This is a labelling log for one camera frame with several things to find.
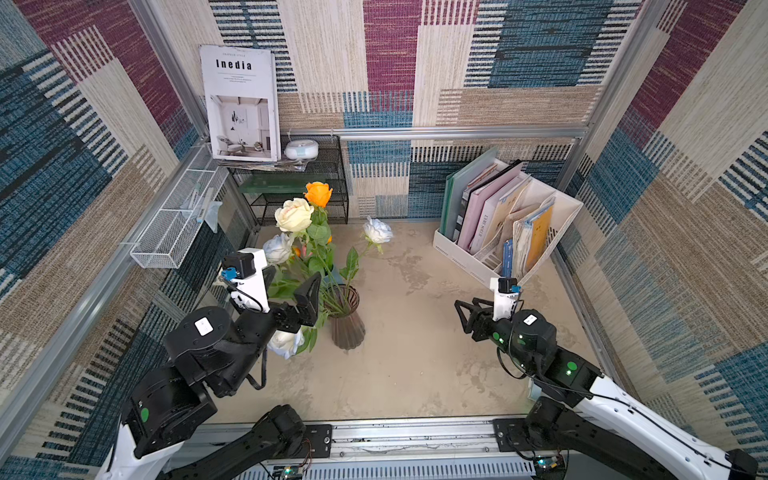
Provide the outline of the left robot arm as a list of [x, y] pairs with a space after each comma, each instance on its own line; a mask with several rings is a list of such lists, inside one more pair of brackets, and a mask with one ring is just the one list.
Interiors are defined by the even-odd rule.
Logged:
[[241, 437], [186, 466], [170, 471], [168, 461], [217, 411], [218, 398], [248, 382], [265, 387], [250, 371], [265, 359], [278, 332], [296, 333], [318, 318], [321, 277], [314, 274], [294, 292], [292, 304], [259, 302], [238, 319], [220, 307], [187, 315], [165, 338], [167, 363], [149, 371], [124, 402], [117, 439], [97, 476], [100, 479], [233, 479], [273, 459], [309, 465], [314, 448], [299, 414], [278, 405]]

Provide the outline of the orange rose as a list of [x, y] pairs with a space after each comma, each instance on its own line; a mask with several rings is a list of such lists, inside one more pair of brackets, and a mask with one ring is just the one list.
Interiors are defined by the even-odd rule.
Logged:
[[306, 185], [304, 194], [306, 200], [320, 208], [326, 208], [333, 194], [333, 189], [323, 182], [312, 182]]

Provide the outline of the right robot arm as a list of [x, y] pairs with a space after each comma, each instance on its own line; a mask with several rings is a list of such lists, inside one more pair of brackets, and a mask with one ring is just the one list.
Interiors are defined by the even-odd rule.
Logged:
[[541, 397], [524, 423], [523, 450], [575, 450], [632, 479], [759, 479], [757, 460], [724, 451], [678, 428], [624, 391], [599, 367], [557, 343], [557, 329], [534, 309], [494, 315], [489, 300], [458, 300], [464, 332], [490, 341]]

